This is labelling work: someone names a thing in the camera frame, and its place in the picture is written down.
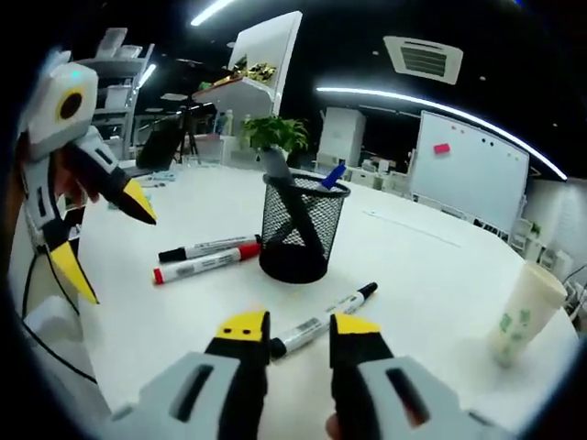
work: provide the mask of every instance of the white cup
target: white cup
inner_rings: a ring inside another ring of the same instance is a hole
[[[526,261],[499,322],[488,335],[493,358],[503,367],[512,365],[566,298],[565,288],[554,275]]]

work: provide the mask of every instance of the whiteboard marker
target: whiteboard marker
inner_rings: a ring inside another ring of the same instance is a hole
[[[335,305],[328,307],[319,316],[308,319],[305,323],[288,330],[271,340],[271,357],[283,358],[300,347],[326,332],[330,326],[330,315],[336,313],[352,314],[377,290],[377,283],[371,282],[361,287],[352,295],[340,300]]]
[[[260,244],[254,243],[252,245],[233,247],[222,252],[206,255],[182,263],[172,264],[164,268],[156,268],[153,270],[155,284],[160,285],[166,282],[180,280],[182,278],[191,277],[200,272],[221,268],[245,259],[251,259],[256,255],[259,255],[259,252]]]
[[[197,259],[204,255],[214,254],[221,250],[237,248],[244,245],[253,245],[260,243],[260,236],[235,236],[226,240],[209,241],[200,243],[191,247],[178,247],[177,249],[167,250],[159,253],[159,263],[172,263],[174,261],[186,261],[187,259]]]

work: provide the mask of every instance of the pencil holder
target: pencil holder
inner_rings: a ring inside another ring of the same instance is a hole
[[[266,183],[259,263],[276,280],[303,284],[326,275],[342,205],[350,190],[341,184],[319,191],[320,178],[294,174],[291,184]]]

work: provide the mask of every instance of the round table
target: round table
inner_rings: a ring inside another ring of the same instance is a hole
[[[320,281],[288,285],[256,259],[154,286],[163,250],[260,233],[261,173],[182,170],[145,190],[158,215],[144,225],[101,201],[86,208],[79,256],[100,305],[82,302],[84,339],[100,389],[114,410],[189,351],[203,351],[233,314],[265,307],[271,334],[302,323],[376,281],[358,311],[379,325],[396,356],[411,356],[474,409],[518,431],[536,413],[574,355],[577,336],[555,314],[519,362],[501,369],[483,337],[496,322],[523,260],[498,237],[428,207],[347,183],[329,270]],[[268,367],[260,439],[324,438],[333,412],[328,341]]]

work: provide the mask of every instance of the blue marker cap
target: blue marker cap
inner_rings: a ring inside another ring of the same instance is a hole
[[[333,169],[332,172],[328,174],[328,176],[323,181],[320,182],[320,184],[327,190],[331,190],[334,185],[337,184],[337,180],[340,179],[345,173],[346,169],[347,167],[345,167],[344,163],[339,163],[337,167]]]

